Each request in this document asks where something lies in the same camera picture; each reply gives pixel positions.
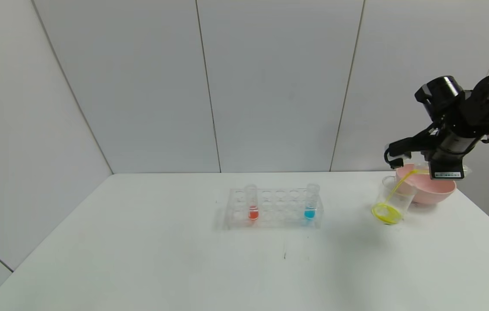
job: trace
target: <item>clear plastic cup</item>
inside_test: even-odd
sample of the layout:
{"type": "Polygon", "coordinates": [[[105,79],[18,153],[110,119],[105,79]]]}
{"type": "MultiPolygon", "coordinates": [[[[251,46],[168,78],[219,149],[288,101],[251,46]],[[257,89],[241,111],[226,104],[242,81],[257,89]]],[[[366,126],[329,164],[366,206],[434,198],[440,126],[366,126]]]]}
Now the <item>clear plastic cup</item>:
{"type": "Polygon", "coordinates": [[[379,185],[379,194],[371,212],[385,224],[398,224],[404,218],[415,194],[415,187],[397,187],[399,181],[394,176],[386,176],[379,185]]]}

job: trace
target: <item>test tube with red liquid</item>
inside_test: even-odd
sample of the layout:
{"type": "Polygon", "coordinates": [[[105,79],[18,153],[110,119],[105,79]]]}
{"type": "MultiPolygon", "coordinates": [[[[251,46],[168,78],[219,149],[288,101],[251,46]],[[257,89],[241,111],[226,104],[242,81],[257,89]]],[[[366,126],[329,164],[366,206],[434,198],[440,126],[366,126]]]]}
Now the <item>test tube with red liquid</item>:
{"type": "Polygon", "coordinates": [[[244,187],[244,194],[246,195],[246,204],[248,205],[248,218],[250,220],[258,219],[260,213],[258,212],[258,188],[256,185],[250,184],[244,187]]]}

